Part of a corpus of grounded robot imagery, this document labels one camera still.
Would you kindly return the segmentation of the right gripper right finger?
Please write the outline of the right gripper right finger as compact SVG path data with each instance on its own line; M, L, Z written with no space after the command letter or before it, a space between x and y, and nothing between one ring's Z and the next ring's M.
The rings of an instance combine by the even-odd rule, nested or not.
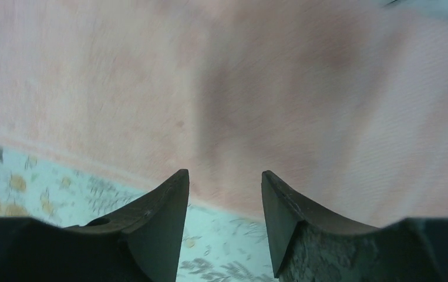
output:
M279 281L448 281L448 217L377 228L327 209L271 171L261 189Z

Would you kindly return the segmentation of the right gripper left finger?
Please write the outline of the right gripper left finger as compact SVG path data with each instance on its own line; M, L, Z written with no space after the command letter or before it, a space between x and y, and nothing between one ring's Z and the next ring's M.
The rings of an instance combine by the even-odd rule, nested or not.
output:
M181 169L84 226L0 217L0 281L175 281L189 184Z

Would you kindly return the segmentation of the pink towel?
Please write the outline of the pink towel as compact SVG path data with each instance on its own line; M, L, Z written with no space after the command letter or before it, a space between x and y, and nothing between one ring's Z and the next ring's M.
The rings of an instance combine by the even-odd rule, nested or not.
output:
M381 226L448 216L448 1L0 1L0 144L263 214L272 170Z

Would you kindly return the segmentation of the floral table cloth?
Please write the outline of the floral table cloth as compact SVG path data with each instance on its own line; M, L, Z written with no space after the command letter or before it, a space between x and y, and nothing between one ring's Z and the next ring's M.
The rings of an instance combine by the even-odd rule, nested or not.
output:
M140 190L0 146L0 216L86 224ZM178 281L274 281L265 224L189 203Z

